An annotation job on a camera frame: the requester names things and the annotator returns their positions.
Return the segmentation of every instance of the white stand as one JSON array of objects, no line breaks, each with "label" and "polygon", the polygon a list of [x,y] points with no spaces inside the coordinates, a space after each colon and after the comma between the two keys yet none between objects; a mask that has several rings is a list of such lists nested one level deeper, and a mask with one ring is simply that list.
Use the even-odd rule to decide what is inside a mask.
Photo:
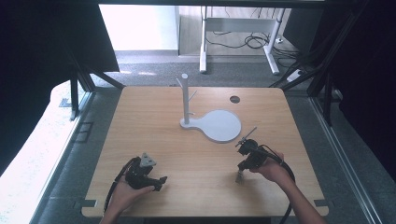
[{"label": "white stand", "polygon": [[206,32],[241,32],[241,33],[268,33],[271,32],[271,38],[268,46],[264,46],[265,56],[270,64],[273,75],[279,74],[276,61],[271,51],[274,47],[280,24],[282,23],[285,8],[281,8],[277,14],[276,20],[265,19],[234,19],[234,18],[208,18],[207,7],[205,7],[202,18],[202,42],[200,51],[199,71],[206,72]]},{"label": "white stand", "polygon": [[206,137],[217,143],[233,141],[242,129],[239,118],[228,110],[212,110],[199,119],[191,119],[189,111],[189,84],[188,75],[183,74],[178,83],[183,90],[184,119],[180,120],[180,126],[184,129],[195,129],[203,132]]}]

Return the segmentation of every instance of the wooden table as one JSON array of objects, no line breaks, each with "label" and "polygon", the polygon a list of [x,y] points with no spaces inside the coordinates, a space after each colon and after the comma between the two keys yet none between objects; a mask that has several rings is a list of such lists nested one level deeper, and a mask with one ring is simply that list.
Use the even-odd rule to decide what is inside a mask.
[{"label": "wooden table", "polygon": [[[324,200],[311,162],[284,93],[265,88],[190,87],[197,93],[190,111],[201,117],[214,109],[234,112],[242,132],[234,141],[217,144],[200,131],[184,130],[180,87],[126,87],[109,128],[105,145],[83,207],[86,217],[100,217],[115,176],[131,158],[147,152],[157,162],[151,178],[167,175],[161,191],[140,198],[124,212],[130,217],[273,217],[283,216],[289,201],[284,192],[261,175],[245,171],[245,184],[235,183],[237,164],[244,160],[236,143],[249,137],[285,154],[285,161],[309,202]],[[240,103],[230,101],[238,96]],[[316,207],[327,215],[327,206]]]}]

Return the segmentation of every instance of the white round base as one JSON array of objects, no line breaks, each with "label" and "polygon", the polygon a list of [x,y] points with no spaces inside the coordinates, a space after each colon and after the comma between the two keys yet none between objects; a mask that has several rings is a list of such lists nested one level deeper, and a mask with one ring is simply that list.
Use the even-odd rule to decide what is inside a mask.
[{"label": "white round base", "polygon": [[190,119],[186,124],[180,120],[180,126],[184,129],[197,129],[202,131],[210,140],[217,143],[233,141],[242,129],[241,121],[228,110],[213,110],[199,119]]}]

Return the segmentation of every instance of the black hole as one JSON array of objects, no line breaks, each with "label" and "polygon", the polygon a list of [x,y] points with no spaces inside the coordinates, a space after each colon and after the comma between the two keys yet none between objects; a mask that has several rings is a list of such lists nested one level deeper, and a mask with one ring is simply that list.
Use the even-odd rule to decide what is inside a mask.
[{"label": "black hole", "polygon": [[238,104],[241,99],[238,96],[232,96],[230,97],[230,101],[233,102],[234,104]]}]

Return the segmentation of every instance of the human arm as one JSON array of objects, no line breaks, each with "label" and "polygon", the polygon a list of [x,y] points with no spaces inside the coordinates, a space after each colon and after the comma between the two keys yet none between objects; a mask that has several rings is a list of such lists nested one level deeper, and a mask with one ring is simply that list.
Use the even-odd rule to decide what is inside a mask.
[{"label": "human arm", "polygon": [[[283,154],[276,153],[282,160]],[[302,224],[326,223],[325,219],[318,213],[312,204],[301,193],[297,185],[290,178],[288,172],[275,160],[268,158],[264,164],[257,169],[250,169],[252,173],[260,173],[266,179],[277,183],[289,198],[294,214]]]},{"label": "human arm", "polygon": [[123,175],[114,189],[107,210],[105,211],[100,224],[117,223],[117,219],[123,210],[131,206],[138,197],[152,191],[154,191],[154,186],[148,186],[142,189],[131,188],[131,186],[129,186],[125,181],[125,176]]}]

